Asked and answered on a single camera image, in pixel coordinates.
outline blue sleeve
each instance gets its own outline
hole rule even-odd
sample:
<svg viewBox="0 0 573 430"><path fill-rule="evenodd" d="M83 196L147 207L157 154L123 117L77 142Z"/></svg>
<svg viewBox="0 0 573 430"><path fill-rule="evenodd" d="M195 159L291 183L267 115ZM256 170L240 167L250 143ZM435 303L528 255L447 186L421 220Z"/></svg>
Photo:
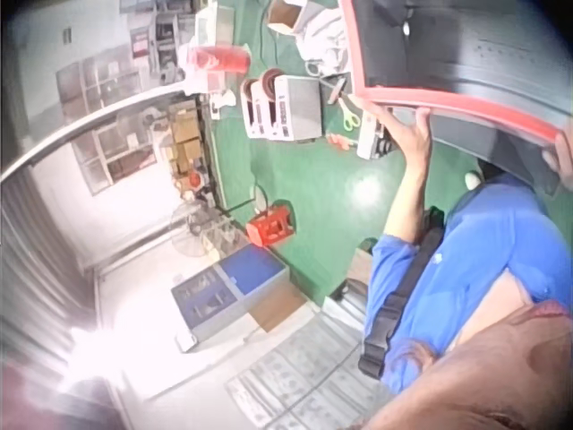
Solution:
<svg viewBox="0 0 573 430"><path fill-rule="evenodd" d="M364 334L370 333L373 319L382 303L398 287L416 253L416 246L388 235L383 235L372 249Z"/></svg>

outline scissors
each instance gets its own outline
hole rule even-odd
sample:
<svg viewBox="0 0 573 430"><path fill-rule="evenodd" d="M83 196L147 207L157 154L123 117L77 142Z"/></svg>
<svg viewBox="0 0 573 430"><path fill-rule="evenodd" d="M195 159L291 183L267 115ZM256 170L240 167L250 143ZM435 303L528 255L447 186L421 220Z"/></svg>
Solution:
<svg viewBox="0 0 573 430"><path fill-rule="evenodd" d="M342 112L344 113L344 129L347 132L352 132L355 128L358 128L361 124L360 118L358 115L353 114L352 111L348 108L345 101L342 97L338 98L338 103L342 108Z"/></svg>

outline red container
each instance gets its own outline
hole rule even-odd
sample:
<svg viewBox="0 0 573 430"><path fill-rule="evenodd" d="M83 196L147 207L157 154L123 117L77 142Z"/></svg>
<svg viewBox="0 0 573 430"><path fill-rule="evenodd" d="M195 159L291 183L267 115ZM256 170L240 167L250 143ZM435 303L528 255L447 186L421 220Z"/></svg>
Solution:
<svg viewBox="0 0 573 430"><path fill-rule="evenodd" d="M241 47L194 47L187 54L187 64L209 72L247 73L251 57Z"/></svg>

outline black strap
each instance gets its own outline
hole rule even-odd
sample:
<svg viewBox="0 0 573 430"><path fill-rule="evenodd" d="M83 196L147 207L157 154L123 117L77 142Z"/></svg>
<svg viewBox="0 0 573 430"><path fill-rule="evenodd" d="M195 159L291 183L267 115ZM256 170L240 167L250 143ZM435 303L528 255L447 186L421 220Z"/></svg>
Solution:
<svg viewBox="0 0 573 430"><path fill-rule="evenodd" d="M376 380L380 380L384 372L384 358L389 350L389 340L400 323L406 303L444 236L442 211L432 207L424 215L424 222L426 225L424 230L427 233L423 237L418 253L410 263L398 288L384 300L374 318L372 330L363 342L358 368L363 374Z"/></svg>

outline blue shirt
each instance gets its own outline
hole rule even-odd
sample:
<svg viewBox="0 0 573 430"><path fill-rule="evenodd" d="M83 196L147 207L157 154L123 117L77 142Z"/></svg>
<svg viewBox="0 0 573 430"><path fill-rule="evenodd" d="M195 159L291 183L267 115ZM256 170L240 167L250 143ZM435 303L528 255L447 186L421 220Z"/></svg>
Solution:
<svg viewBox="0 0 573 430"><path fill-rule="evenodd" d="M364 331L386 296L398 287L417 248L382 236L373 265ZM571 308L573 288L569 247L527 185L511 175L466 194L450 213L444 240L408 300L386 356L382 381L403 391L418 375L411 360L387 365L405 340L421 340L443 354L507 268L534 302L549 298Z"/></svg>

